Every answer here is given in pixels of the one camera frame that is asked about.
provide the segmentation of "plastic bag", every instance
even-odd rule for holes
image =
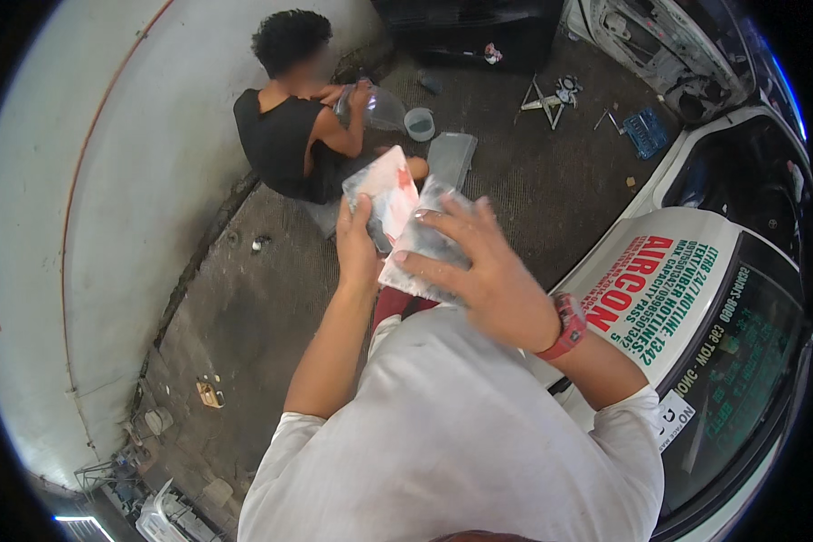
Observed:
[[[384,254],[392,251],[392,245],[419,204],[419,191],[412,182],[406,158],[403,149],[395,145],[343,181],[343,193],[352,211],[360,193],[370,196],[373,208],[368,233],[377,250]]]
[[[349,96],[355,89],[355,84],[346,85],[340,99],[334,106],[335,114],[341,122],[348,124],[350,117]],[[379,130],[399,131],[404,134],[407,127],[404,126],[404,115],[407,109],[401,99],[388,90],[370,85],[370,100],[365,107],[364,125],[377,128]]]
[[[443,211],[443,204],[439,197],[444,193],[449,193],[465,209],[472,209],[472,201],[467,200],[451,185],[434,179],[433,175],[430,175],[425,181],[419,197],[419,205],[416,209]],[[434,230],[434,228],[418,222],[414,214],[410,215],[410,220],[406,224],[403,233],[394,244],[392,254],[398,251],[410,251],[452,264],[464,270],[470,269],[472,262],[454,239],[446,237]],[[420,298],[459,305],[464,304],[461,298],[451,292],[441,290],[420,276],[403,271],[400,266],[392,261],[391,257],[386,259],[386,264],[379,274],[379,283]]]

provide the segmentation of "dirty floor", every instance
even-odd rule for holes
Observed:
[[[509,242],[545,288],[587,253],[632,199],[626,178],[635,177],[641,187],[670,146],[639,160],[629,138],[618,136],[607,120],[593,130],[603,110],[617,102],[621,121],[651,106],[669,141],[680,131],[642,81],[598,49],[565,36],[556,38],[540,87],[551,94],[558,77],[572,74],[584,91],[578,109],[566,109],[555,132],[541,110],[524,112],[513,122],[527,76],[459,69],[429,73],[443,84],[439,96],[418,84],[408,60],[399,61],[381,84],[407,108],[431,108],[438,132],[478,138],[464,193],[471,199],[491,197]],[[406,136],[370,137],[374,143],[401,144],[408,154],[427,153],[428,143]],[[257,236],[271,242],[254,254],[250,245]],[[237,534],[243,496],[336,277],[334,243],[322,238],[295,202],[260,185],[211,246],[159,351],[152,351],[144,382],[149,393],[141,408],[168,407],[175,424],[159,439],[145,440],[157,459],[145,479],[159,488],[174,477],[226,539]],[[199,401],[196,379],[206,377],[223,391],[223,408]],[[217,478],[233,489],[222,506],[204,492]]]

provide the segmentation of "person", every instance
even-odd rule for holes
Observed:
[[[596,410],[592,431],[576,426],[525,367],[570,324],[509,248],[487,198],[473,210],[447,198],[444,209],[416,215],[463,248],[468,271],[392,257],[467,308],[385,318],[350,401],[381,262],[368,197],[355,214],[341,202],[338,287],[244,500],[240,542],[651,536],[663,493],[656,392],[587,331],[550,361]]]
[[[262,21],[253,53],[271,80],[261,90],[247,89],[233,108],[253,171],[276,192],[317,204],[336,201],[343,180],[387,150],[363,148],[362,116],[371,96],[367,81],[349,94],[348,128],[332,110],[343,86],[318,82],[330,38],[331,23],[312,11],[291,9]],[[413,179],[427,175],[422,158],[407,163]]]

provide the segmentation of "watch strap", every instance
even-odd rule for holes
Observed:
[[[558,292],[552,294],[551,299],[557,309],[557,315],[560,317],[560,335],[548,350],[536,353],[537,357],[546,362],[572,350],[584,338],[587,331],[584,313],[575,296],[566,292]]]

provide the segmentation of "white wall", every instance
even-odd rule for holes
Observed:
[[[62,270],[82,143],[136,33],[164,2],[65,0],[0,112],[0,412],[27,468],[72,488],[73,471],[123,443],[119,422],[169,294],[228,189],[249,171],[231,108],[266,81],[249,53],[260,20],[317,10],[341,53],[379,32],[369,0],[174,0],[95,125]],[[66,394],[67,368],[77,399]]]

